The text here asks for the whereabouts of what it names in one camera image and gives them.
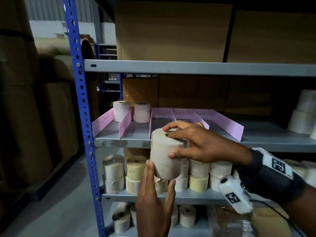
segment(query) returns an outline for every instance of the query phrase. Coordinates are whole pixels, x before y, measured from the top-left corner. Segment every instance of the storage rack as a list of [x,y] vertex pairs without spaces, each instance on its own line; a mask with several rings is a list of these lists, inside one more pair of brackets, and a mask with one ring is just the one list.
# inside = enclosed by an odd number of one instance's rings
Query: storage rack
[[[100,237],[106,237],[106,227],[103,218],[101,200],[116,202],[135,202],[136,196],[130,195],[126,190],[118,194],[105,194],[99,187],[97,175],[95,146],[103,147],[140,147],[150,148],[151,140],[148,138],[149,124],[131,122],[122,138],[119,138],[118,123],[110,123],[111,134],[101,131],[93,139],[92,126],[89,115],[89,105],[86,100],[87,90],[85,85],[85,71],[105,73],[131,73],[131,74],[200,74],[200,75],[252,75],[252,76],[296,76],[316,77],[316,65],[305,64],[256,64],[256,63],[202,63],[202,62],[159,62],[159,61],[117,61],[117,60],[83,60],[80,49],[80,37],[75,0],[64,0],[65,19],[69,31],[69,43],[73,61],[74,76],[79,103],[81,124],[84,136],[84,145],[89,168],[90,184],[93,194],[93,203]],[[157,119],[153,122],[153,130],[164,125],[168,120]],[[247,147],[263,147],[267,151],[275,152],[308,152],[316,153],[316,141],[306,135],[297,134],[282,129],[278,125],[266,121],[239,121],[245,127],[242,144]],[[212,129],[225,136],[223,131],[214,126]],[[209,204],[216,203],[227,205],[223,196],[209,189],[204,193],[196,193],[187,189],[177,193],[177,204]],[[114,211],[114,203],[107,224],[111,222],[111,213]],[[211,235],[207,221],[201,219],[197,223],[198,228],[190,229],[192,236]],[[170,235],[179,236],[184,234],[179,227],[170,231]],[[110,236],[137,236],[136,228],[133,227],[122,235],[115,233]]]

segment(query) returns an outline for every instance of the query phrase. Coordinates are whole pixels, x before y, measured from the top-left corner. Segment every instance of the right hand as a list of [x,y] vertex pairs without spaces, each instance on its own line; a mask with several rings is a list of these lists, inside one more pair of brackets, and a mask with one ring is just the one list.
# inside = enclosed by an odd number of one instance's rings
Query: right hand
[[185,121],[175,121],[167,124],[162,129],[168,131],[178,128],[168,137],[187,139],[190,148],[178,148],[169,153],[169,158],[189,158],[203,163],[215,161],[229,161],[233,164],[247,165],[251,162],[252,153],[244,145],[224,138],[223,136],[211,132],[198,124]]

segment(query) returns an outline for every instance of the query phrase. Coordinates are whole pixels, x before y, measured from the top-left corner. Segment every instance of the black wrist strap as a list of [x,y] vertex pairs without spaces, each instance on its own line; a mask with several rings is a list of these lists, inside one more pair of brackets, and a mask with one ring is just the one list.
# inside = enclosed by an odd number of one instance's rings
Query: black wrist strap
[[306,183],[293,172],[293,179],[263,165],[263,154],[252,151],[252,161],[244,167],[236,167],[241,183],[250,193],[270,199],[279,204],[288,203],[302,196]]

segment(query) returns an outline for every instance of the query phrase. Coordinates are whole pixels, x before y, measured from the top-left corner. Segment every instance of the thermal paper roll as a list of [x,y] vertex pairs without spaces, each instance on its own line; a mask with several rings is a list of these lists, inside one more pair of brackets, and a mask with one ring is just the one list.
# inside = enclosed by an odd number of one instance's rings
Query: thermal paper roll
[[316,114],[316,90],[302,90],[296,110]]
[[130,180],[127,176],[125,177],[125,182],[126,182],[126,191],[132,195],[137,195],[138,193],[138,188],[140,184],[139,181],[134,181]]
[[129,208],[118,207],[112,216],[114,222],[114,230],[118,234],[122,234],[130,228],[131,212]]
[[181,165],[181,173],[176,179],[185,179],[189,176],[189,159],[183,158]]
[[175,204],[173,206],[172,216],[171,216],[171,227],[175,227],[178,223],[178,217],[179,217],[179,209],[177,205]]
[[210,175],[210,187],[211,187],[211,189],[219,192],[219,183],[220,183],[220,181],[221,181],[221,179],[218,179],[214,175]]
[[316,140],[316,122],[314,124],[314,127],[313,127],[312,133],[310,135],[310,138],[312,138],[313,140]]
[[209,182],[209,176],[207,177],[196,177],[194,175],[189,176],[189,188],[195,192],[206,191],[208,182]]
[[223,176],[230,175],[233,165],[228,161],[217,161],[210,165],[210,174],[216,176],[218,179]]
[[131,216],[132,216],[132,223],[133,223],[133,225],[134,225],[134,226],[137,226],[135,203],[132,203],[132,204],[131,204]]
[[137,102],[134,106],[134,121],[147,123],[150,121],[150,104],[147,102]]
[[293,110],[292,116],[288,125],[288,130],[300,133],[311,134],[315,124],[315,115]]
[[206,177],[209,176],[210,164],[202,163],[196,160],[190,160],[190,175],[194,175],[196,177]]
[[316,188],[316,163],[311,161],[302,161],[301,163],[307,168],[306,183]]
[[106,180],[114,181],[124,175],[124,157],[122,155],[109,155],[103,160],[103,171]]
[[233,177],[235,179],[239,179],[239,174],[238,174],[238,171],[236,169],[234,170]]
[[168,191],[168,181],[159,179],[156,176],[154,177],[155,179],[155,187],[156,187],[156,192],[157,194],[162,194]]
[[125,100],[119,100],[113,102],[113,109],[114,109],[114,120],[116,122],[121,122],[125,115],[131,109],[131,103]]
[[146,166],[147,158],[141,155],[134,155],[127,159],[127,177],[133,181],[140,181]]
[[191,228],[195,224],[196,210],[193,205],[182,204],[179,207],[180,224],[185,228]]
[[292,167],[292,171],[301,176],[303,179],[307,177],[307,167],[303,166],[298,161],[292,159],[284,159],[284,162]]
[[187,176],[184,179],[176,179],[176,185],[174,186],[174,190],[176,192],[185,191],[188,188],[189,177]]
[[107,194],[117,194],[125,185],[125,176],[123,175],[120,179],[117,180],[105,180],[105,192]]
[[151,135],[150,160],[155,163],[156,176],[160,179],[176,179],[181,174],[182,159],[170,159],[169,152],[176,148],[184,148],[187,141],[172,139],[167,135],[172,130],[164,132],[156,129]]

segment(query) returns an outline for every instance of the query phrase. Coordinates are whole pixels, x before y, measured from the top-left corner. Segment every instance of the left hand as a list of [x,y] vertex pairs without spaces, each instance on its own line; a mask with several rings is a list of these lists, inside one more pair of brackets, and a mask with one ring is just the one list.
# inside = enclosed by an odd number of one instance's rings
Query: left hand
[[155,165],[147,160],[136,201],[138,237],[167,237],[175,198],[175,180],[170,181],[166,201],[157,197]]

